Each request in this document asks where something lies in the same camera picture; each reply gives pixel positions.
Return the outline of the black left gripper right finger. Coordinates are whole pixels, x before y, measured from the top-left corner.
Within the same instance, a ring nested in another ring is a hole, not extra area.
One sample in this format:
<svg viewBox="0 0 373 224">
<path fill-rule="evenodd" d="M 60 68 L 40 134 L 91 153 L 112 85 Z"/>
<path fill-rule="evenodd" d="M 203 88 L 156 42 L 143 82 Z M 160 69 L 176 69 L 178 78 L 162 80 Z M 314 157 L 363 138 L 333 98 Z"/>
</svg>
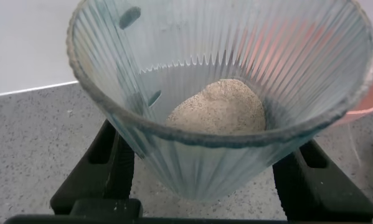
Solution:
<svg viewBox="0 0 373 224">
<path fill-rule="evenodd" d="M 289 221 L 371 222 L 373 203 L 312 140 L 273 165 Z"/>
</svg>

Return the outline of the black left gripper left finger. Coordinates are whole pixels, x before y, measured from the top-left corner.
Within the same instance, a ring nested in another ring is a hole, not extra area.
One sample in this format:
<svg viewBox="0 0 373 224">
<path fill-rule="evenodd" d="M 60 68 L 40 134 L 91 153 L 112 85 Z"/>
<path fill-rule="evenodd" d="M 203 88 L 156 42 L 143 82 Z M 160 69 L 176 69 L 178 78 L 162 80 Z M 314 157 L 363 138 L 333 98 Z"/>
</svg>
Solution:
<svg viewBox="0 0 373 224">
<path fill-rule="evenodd" d="M 68 215 L 81 199 L 127 200 L 134 176 L 135 153 L 108 121 L 50 200 L 56 215 Z"/>
</svg>

